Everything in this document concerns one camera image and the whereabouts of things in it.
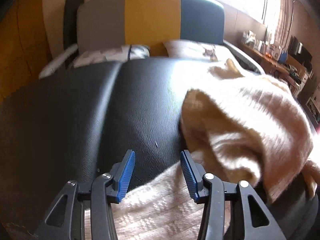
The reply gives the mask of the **cream knitted sweater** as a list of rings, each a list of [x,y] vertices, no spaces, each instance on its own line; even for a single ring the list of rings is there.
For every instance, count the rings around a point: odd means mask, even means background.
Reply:
[[[151,59],[122,65],[103,87],[99,167],[128,148],[136,152],[132,190],[112,206],[119,239],[197,237],[203,205],[189,197],[178,162],[183,148],[220,179],[246,179],[263,190],[286,238],[307,238],[314,207],[297,167],[310,138],[283,84],[195,61]]]

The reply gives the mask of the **black leather folding table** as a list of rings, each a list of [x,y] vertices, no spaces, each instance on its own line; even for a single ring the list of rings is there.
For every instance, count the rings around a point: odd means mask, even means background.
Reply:
[[[178,120],[201,61],[149,58],[62,70],[1,105],[1,239],[33,239],[69,180],[92,181],[136,153],[130,186],[185,148]]]

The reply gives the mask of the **cluttered wooden side table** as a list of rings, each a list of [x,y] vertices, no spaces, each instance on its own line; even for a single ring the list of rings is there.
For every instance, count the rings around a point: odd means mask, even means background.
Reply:
[[[244,31],[239,44],[265,73],[284,81],[295,99],[306,108],[315,127],[319,127],[319,86],[313,72],[312,55],[292,36],[289,47],[281,47],[257,38],[252,31]]]

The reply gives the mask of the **orange wooden cabinet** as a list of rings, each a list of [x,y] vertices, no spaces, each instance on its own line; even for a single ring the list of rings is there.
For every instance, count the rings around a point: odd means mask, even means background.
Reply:
[[[52,59],[42,0],[15,0],[1,20],[1,101],[35,80]]]

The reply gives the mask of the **geometric patterned cushion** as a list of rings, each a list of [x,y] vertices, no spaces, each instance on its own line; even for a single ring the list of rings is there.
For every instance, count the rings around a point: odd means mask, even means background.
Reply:
[[[73,61],[73,68],[107,61],[127,62],[150,57],[150,48],[141,44],[122,45],[117,48],[86,51]]]

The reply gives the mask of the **white deer print cushion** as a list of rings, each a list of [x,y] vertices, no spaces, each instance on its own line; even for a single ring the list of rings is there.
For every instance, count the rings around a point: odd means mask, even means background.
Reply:
[[[230,50],[224,46],[189,40],[170,40],[163,42],[169,57],[209,62],[226,62],[233,58]]]

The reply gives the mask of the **grey yellow blue sofa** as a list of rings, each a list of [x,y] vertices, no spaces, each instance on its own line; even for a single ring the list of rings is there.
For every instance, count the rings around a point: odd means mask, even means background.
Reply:
[[[40,72],[55,73],[74,53],[141,44],[153,56],[163,56],[163,42],[189,40],[227,46],[255,72],[262,67],[224,40],[225,9],[216,0],[90,0],[78,9],[77,43]]]

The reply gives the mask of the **black chair behind sofa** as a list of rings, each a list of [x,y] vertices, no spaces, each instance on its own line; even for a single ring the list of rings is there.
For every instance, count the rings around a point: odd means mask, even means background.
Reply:
[[[65,0],[63,13],[63,48],[77,43],[77,15],[84,0]]]

